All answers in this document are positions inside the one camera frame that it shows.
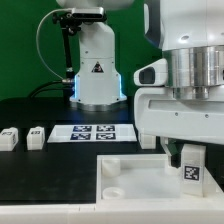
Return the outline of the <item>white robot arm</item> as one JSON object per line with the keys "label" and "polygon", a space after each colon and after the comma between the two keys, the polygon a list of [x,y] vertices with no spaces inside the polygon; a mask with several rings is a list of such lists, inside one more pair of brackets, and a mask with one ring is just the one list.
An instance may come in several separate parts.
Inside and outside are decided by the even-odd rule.
{"label": "white robot arm", "polygon": [[[122,102],[106,14],[134,0],[56,0],[80,29],[81,67],[71,103],[106,111]],[[224,0],[145,0],[144,30],[162,57],[134,74],[134,119],[144,149],[182,139],[181,162],[202,167],[224,145]]]}

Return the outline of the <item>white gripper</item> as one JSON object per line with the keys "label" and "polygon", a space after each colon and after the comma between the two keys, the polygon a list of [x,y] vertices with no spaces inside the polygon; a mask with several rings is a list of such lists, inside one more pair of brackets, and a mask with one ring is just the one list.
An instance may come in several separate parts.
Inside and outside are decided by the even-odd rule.
{"label": "white gripper", "polygon": [[168,165],[180,167],[176,139],[224,145],[224,87],[212,87],[206,100],[176,100],[169,88],[139,88],[134,96],[139,133],[158,136]]}

